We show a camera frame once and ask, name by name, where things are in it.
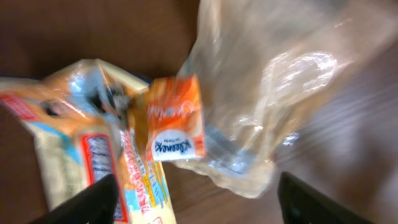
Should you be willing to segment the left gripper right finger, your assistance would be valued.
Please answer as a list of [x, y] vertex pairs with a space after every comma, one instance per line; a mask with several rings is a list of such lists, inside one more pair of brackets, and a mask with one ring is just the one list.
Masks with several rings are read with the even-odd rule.
[[289, 172], [277, 189], [284, 224], [372, 224]]

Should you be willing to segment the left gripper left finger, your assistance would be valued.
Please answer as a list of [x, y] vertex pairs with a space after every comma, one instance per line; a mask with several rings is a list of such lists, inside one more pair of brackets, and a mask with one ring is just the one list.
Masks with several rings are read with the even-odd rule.
[[112, 224], [118, 198], [117, 180], [108, 174], [31, 224]]

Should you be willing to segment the yellow wet wipes pack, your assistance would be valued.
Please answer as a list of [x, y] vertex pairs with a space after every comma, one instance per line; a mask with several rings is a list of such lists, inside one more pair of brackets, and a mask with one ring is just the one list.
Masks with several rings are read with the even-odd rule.
[[149, 84], [99, 59], [83, 59], [41, 81], [1, 79], [1, 103], [34, 135], [48, 206], [57, 208], [112, 174], [115, 223], [175, 223], [160, 162], [136, 144], [130, 99]]

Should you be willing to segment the orange tissue pack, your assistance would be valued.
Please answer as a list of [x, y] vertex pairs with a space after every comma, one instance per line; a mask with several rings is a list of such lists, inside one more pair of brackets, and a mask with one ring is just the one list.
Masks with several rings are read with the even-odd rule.
[[144, 102], [147, 161], [205, 157], [202, 100], [196, 76], [156, 79], [144, 93]]

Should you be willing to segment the kraft paper pouch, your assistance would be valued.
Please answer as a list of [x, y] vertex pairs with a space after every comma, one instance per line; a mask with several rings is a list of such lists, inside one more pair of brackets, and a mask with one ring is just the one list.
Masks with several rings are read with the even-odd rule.
[[260, 197], [274, 151], [397, 38], [396, 1], [202, 0], [179, 75], [200, 82], [206, 156], [175, 165]]

